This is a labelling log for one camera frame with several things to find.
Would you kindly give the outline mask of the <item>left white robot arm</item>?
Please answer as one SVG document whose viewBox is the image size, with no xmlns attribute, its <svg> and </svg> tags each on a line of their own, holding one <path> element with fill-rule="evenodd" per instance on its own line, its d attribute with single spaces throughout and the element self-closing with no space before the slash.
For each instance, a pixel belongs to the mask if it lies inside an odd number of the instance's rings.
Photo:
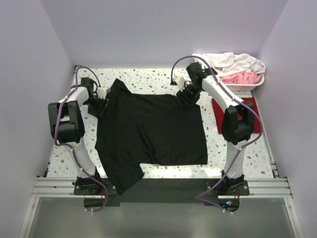
<svg viewBox="0 0 317 238">
<path fill-rule="evenodd" d="M 64 99 L 48 105 L 54 144 L 64 147 L 71 156 L 77 170 L 75 185 L 84 186 L 91 194 L 100 193 L 103 183 L 84 143 L 85 126 L 80 108 L 87 105 L 89 114 L 102 117 L 108 103 L 106 94 L 107 90 L 99 90 L 94 80 L 84 77 Z"/>
</svg>

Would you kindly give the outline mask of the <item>black t shirt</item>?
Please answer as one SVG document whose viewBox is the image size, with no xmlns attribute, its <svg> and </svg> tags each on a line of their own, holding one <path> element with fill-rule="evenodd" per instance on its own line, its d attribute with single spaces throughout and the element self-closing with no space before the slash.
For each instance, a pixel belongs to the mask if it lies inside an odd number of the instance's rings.
<svg viewBox="0 0 317 238">
<path fill-rule="evenodd" d="M 142 163 L 185 166 L 208 162 L 198 105 L 186 106 L 170 94 L 135 94 L 119 79 L 106 98 L 95 149 L 119 194 L 142 179 Z"/>
</svg>

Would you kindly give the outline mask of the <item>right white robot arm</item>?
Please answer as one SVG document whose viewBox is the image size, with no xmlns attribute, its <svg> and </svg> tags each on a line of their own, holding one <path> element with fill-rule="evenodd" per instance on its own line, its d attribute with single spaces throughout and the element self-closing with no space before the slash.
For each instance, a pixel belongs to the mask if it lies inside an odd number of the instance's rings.
<svg viewBox="0 0 317 238">
<path fill-rule="evenodd" d="M 221 134 L 227 142 L 226 164 L 222 178 L 215 185 L 223 193 L 233 194 L 244 181 L 243 161 L 245 148 L 254 143 L 251 135 L 258 115 L 252 102 L 245 102 L 221 82 L 211 67 L 202 68 L 199 62 L 191 63 L 186 71 L 190 81 L 171 77 L 171 84 L 179 88 L 176 96 L 187 105 L 195 104 L 205 91 L 218 103 L 222 112 Z"/>
</svg>

